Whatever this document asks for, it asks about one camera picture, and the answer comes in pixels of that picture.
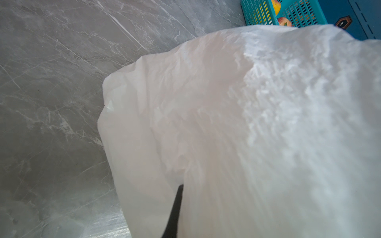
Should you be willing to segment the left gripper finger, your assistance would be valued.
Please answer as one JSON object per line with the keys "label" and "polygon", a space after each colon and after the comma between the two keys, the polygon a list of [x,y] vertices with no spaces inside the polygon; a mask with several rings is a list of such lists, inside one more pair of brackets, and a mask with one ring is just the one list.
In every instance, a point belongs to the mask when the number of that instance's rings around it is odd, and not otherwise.
{"label": "left gripper finger", "polygon": [[162,238],[176,238],[177,237],[178,222],[179,222],[182,197],[183,197],[183,189],[184,189],[183,184],[178,187],[176,197],[173,203],[173,207],[168,219],[168,223],[162,235]]}

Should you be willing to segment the white plastic bag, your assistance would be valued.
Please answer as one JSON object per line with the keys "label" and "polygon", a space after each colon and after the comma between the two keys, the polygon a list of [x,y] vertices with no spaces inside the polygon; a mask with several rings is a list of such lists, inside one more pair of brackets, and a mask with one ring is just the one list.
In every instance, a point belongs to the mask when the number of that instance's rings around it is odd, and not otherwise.
{"label": "white plastic bag", "polygon": [[131,235],[378,238],[381,42],[245,26],[103,82],[98,130]]}

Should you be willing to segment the teal plastic basket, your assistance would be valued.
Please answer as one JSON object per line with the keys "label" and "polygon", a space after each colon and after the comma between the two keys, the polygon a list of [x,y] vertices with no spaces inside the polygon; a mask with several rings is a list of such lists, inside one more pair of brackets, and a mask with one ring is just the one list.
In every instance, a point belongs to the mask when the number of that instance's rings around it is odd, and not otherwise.
{"label": "teal plastic basket", "polygon": [[275,15],[271,1],[241,1],[246,25],[279,25],[278,18],[286,17],[293,27],[327,24],[318,1],[279,1],[281,10]]}

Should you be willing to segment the yellow red mango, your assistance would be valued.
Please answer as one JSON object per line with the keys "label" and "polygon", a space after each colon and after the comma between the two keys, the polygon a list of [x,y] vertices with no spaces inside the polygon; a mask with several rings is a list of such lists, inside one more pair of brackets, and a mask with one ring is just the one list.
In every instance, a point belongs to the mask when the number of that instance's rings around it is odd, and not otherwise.
{"label": "yellow red mango", "polygon": [[278,15],[281,10],[281,3],[278,0],[271,0],[275,15]]}

